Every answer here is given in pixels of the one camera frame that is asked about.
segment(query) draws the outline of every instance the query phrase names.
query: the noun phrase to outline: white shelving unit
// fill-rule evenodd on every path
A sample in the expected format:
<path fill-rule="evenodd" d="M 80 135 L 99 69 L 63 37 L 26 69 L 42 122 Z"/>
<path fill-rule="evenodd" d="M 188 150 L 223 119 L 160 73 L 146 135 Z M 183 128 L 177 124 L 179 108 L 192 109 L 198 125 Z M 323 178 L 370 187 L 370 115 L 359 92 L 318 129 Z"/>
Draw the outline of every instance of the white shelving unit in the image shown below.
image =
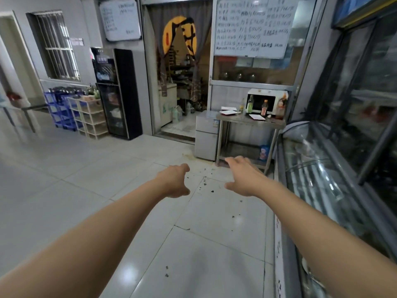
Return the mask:
<path fill-rule="evenodd" d="M 78 130 L 87 137 L 94 137 L 98 140 L 99 136 L 108 133 L 106 118 L 100 99 L 90 100 L 90 96 L 82 96 L 79 99 L 68 98 L 70 109 L 76 125 L 82 124 Z"/>

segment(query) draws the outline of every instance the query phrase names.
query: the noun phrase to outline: green bottle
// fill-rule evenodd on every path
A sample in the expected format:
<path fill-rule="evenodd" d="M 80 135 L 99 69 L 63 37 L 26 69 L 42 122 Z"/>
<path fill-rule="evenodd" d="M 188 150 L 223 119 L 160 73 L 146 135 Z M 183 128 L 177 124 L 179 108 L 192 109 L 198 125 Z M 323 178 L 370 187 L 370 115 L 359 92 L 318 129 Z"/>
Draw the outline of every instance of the green bottle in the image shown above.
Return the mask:
<path fill-rule="evenodd" d="M 248 106 L 247 106 L 247 113 L 251 114 L 252 113 L 252 108 L 254 106 L 254 95 L 250 95 L 249 100 L 248 100 Z"/>

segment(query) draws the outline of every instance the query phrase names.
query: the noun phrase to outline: white mini refrigerator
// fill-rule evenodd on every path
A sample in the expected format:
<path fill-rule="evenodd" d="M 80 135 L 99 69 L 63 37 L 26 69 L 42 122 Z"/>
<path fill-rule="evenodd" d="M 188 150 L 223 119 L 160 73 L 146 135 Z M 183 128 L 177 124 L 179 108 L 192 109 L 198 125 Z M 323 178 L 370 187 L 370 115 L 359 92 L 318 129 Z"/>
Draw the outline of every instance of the white mini refrigerator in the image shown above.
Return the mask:
<path fill-rule="evenodd" d="M 219 134 L 216 111 L 203 111 L 196 116 L 195 157 L 215 161 Z"/>

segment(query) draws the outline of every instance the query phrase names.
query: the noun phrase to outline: hand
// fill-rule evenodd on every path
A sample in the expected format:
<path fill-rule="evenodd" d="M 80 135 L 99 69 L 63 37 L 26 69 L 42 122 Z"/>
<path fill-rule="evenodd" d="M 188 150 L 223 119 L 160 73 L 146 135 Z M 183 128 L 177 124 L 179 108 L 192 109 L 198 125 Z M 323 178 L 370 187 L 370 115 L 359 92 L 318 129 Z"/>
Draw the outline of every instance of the hand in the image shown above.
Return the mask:
<path fill-rule="evenodd" d="M 245 197 L 257 196 L 259 185 L 268 178 L 243 156 L 229 157 L 225 161 L 229 164 L 234 178 L 234 182 L 226 183 L 225 188 Z"/>
<path fill-rule="evenodd" d="M 185 174 L 190 171 L 189 165 L 170 165 L 159 172 L 155 178 L 161 182 L 167 197 L 189 195 L 190 190 L 185 186 Z"/>

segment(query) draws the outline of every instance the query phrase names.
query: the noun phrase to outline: doorway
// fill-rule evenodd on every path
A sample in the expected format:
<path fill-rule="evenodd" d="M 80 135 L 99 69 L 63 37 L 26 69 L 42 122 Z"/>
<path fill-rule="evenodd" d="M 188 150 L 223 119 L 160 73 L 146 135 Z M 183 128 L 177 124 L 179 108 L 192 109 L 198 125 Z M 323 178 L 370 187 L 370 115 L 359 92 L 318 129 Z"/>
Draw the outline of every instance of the doorway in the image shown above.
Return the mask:
<path fill-rule="evenodd" d="M 175 29 L 169 49 L 164 56 L 167 96 L 162 96 L 161 90 L 161 54 L 156 39 L 149 10 L 142 9 L 146 66 L 149 87 L 151 87 L 151 110 L 153 134 L 182 142 L 194 143 L 196 116 L 207 109 L 208 80 L 210 70 L 211 28 L 205 31 L 205 39 L 201 45 L 201 54 L 196 65 L 200 94 L 193 96 L 193 74 L 195 58 L 187 43 L 186 32 L 181 26 Z"/>
<path fill-rule="evenodd" d="M 27 101 L 44 101 L 41 84 L 13 12 L 0 13 L 0 87 L 2 94 L 13 93 Z"/>

